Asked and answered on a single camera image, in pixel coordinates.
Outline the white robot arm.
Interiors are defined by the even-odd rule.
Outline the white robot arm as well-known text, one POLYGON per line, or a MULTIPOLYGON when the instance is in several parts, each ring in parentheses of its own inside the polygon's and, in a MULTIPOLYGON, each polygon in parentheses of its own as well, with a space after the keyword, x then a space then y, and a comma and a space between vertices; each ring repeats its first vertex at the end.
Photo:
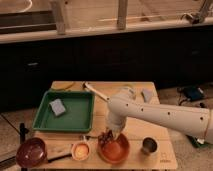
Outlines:
POLYGON ((121 132, 128 117, 144 120, 213 144, 213 109, 138 103, 129 87, 112 95, 107 106, 107 127, 121 132))

